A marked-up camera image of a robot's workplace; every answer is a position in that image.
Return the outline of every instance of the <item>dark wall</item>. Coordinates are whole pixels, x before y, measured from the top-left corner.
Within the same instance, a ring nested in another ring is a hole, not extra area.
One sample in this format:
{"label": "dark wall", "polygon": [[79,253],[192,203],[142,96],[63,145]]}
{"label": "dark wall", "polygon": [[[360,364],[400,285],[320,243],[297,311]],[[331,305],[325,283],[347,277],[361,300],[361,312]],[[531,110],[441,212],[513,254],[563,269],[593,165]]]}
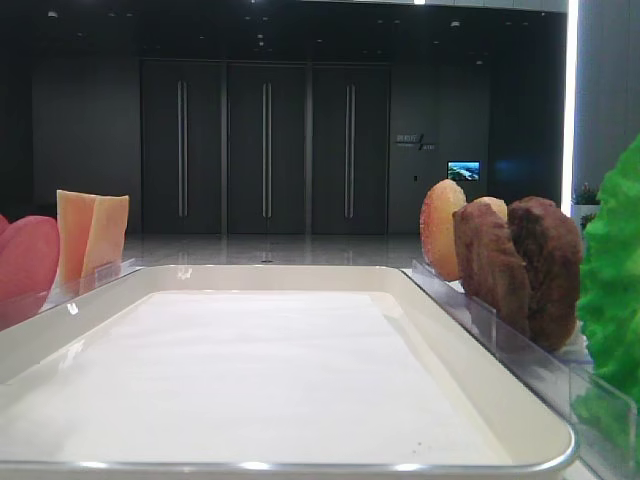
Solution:
{"label": "dark wall", "polygon": [[508,42],[493,59],[487,192],[507,203],[529,195],[560,204],[566,16],[543,36]]}
{"label": "dark wall", "polygon": [[33,72],[36,201],[56,190],[129,195],[141,225],[140,67],[135,58],[47,58]]}
{"label": "dark wall", "polygon": [[[447,178],[451,161],[481,162],[478,182],[460,182],[467,198],[486,194],[489,143],[489,71],[476,65],[397,65],[392,70],[389,233],[417,233],[427,191]],[[423,134],[436,149],[395,142]]]}
{"label": "dark wall", "polygon": [[0,54],[0,213],[32,211],[31,65]]}

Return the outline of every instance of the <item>ceiling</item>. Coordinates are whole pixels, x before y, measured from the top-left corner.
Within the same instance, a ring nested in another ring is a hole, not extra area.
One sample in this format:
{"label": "ceiling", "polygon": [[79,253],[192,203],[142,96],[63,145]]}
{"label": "ceiling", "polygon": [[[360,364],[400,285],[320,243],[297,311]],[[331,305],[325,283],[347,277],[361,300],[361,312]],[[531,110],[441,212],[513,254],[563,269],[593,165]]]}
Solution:
{"label": "ceiling", "polygon": [[0,41],[35,55],[486,63],[554,41],[565,23],[561,13],[351,2],[4,0]]}

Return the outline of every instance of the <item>floor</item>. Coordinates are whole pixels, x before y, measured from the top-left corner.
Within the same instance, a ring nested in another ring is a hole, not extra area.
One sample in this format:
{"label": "floor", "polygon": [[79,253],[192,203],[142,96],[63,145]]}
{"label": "floor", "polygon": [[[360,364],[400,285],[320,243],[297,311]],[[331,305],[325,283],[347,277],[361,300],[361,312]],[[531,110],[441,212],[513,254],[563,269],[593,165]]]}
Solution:
{"label": "floor", "polygon": [[199,264],[381,265],[407,268],[422,258],[417,235],[130,236],[124,259],[144,266]]}

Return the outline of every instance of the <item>gray door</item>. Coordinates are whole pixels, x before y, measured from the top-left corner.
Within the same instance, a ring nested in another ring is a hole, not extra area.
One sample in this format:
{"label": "gray door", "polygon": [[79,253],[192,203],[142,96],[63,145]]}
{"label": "gray door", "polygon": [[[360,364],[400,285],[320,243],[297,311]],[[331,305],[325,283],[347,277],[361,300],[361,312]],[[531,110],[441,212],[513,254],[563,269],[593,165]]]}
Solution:
{"label": "gray door", "polygon": [[313,232],[384,234],[389,72],[316,68]]}
{"label": "gray door", "polygon": [[229,233],[304,233],[305,71],[229,68]]}
{"label": "gray door", "polygon": [[220,67],[142,67],[146,233],[220,233]]}

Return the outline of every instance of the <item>door handle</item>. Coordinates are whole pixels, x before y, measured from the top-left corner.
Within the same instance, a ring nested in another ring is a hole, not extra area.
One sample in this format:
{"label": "door handle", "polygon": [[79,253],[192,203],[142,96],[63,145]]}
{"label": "door handle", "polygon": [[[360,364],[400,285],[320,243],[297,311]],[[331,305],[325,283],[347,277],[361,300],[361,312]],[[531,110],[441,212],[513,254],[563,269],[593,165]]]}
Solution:
{"label": "door handle", "polygon": [[344,218],[349,218],[349,155],[351,152],[351,85],[347,85],[347,101],[344,127]]}
{"label": "door handle", "polygon": [[267,218],[267,84],[262,84],[262,217]]}
{"label": "door handle", "polygon": [[184,205],[183,205],[183,200],[184,200],[184,192],[183,192],[183,188],[184,188],[184,183],[183,183],[183,155],[184,155],[184,143],[183,143],[183,137],[182,137],[182,126],[183,126],[183,122],[182,122],[182,116],[184,114],[184,110],[183,110],[183,105],[182,105],[182,101],[183,101],[183,85],[182,85],[182,80],[178,81],[178,216],[180,218],[182,218],[184,216],[183,210],[184,210]]}
{"label": "door handle", "polygon": [[184,153],[182,155],[182,192],[184,194],[184,199],[182,200],[182,213],[183,216],[189,216],[189,84],[187,82],[182,82],[182,126],[183,126],[183,134],[182,134],[182,145],[184,149]]}
{"label": "door handle", "polygon": [[269,142],[269,150],[268,150],[268,160],[269,163],[267,165],[267,187],[269,192],[269,202],[268,202],[268,212],[267,218],[271,218],[271,210],[273,207],[272,198],[273,198],[273,108],[272,108],[272,97],[271,97],[271,82],[267,84],[267,101],[268,101],[268,111],[269,111],[269,122],[268,122],[268,133],[267,141]]}
{"label": "door handle", "polygon": [[349,218],[353,218],[356,175],[356,86],[351,85],[351,171],[349,173]]}

